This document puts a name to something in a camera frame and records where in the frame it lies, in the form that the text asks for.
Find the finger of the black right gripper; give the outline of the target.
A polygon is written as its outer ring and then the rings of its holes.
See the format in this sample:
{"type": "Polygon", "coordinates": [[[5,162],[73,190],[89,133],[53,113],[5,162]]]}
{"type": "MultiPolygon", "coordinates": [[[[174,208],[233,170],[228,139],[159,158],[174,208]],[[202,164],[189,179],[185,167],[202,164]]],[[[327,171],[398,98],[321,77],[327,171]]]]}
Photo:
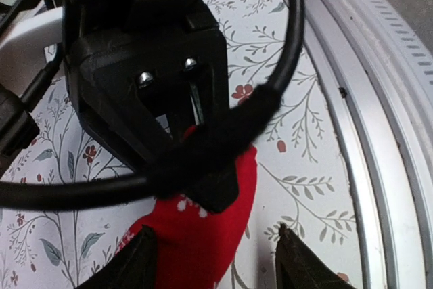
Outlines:
{"type": "MultiPolygon", "coordinates": [[[[226,67],[189,56],[183,64],[189,83],[193,112],[197,125],[212,122],[229,110],[228,79],[226,67]]],[[[205,160],[210,168],[199,180],[194,181],[185,193],[210,213],[220,214],[234,203],[239,195],[239,185],[234,162],[218,163],[215,153],[205,160]]]]}

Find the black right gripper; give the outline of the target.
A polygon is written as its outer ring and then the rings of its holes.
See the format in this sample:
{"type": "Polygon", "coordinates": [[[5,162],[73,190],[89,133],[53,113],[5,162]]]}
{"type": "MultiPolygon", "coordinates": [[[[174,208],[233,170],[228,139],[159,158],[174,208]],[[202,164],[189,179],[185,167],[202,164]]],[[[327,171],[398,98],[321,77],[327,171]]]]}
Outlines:
{"type": "Polygon", "coordinates": [[[63,0],[68,93],[78,120],[133,171],[195,118],[187,57],[227,69],[226,40],[204,0],[63,0]]]}

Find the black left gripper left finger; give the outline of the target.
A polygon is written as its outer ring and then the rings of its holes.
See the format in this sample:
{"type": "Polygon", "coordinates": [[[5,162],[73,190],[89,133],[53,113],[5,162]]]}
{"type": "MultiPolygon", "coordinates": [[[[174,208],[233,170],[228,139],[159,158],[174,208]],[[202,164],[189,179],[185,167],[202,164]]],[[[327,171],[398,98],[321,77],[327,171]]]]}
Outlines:
{"type": "Polygon", "coordinates": [[[152,289],[156,282],[157,240],[155,231],[143,226],[139,233],[81,289],[152,289]]]}

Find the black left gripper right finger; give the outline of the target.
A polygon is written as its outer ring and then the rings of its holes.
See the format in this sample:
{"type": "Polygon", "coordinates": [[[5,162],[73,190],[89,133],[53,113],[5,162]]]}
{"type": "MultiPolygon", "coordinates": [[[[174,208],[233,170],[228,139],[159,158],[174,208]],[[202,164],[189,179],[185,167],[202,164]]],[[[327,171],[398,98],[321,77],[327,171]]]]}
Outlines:
{"type": "Polygon", "coordinates": [[[327,267],[321,259],[282,223],[275,252],[278,288],[343,289],[350,284],[327,267]]]}

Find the red santa sock pair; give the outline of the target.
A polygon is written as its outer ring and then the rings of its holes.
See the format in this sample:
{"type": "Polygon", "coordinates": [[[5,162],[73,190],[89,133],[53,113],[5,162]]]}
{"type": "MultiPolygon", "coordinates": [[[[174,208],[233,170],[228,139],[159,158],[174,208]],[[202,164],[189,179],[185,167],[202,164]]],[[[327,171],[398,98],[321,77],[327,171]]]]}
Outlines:
{"type": "Polygon", "coordinates": [[[123,235],[120,252],[142,226],[156,232],[157,288],[215,288],[233,261],[248,225],[257,184],[257,149],[235,162],[239,195],[221,214],[211,214],[184,195],[157,200],[123,235]]]}

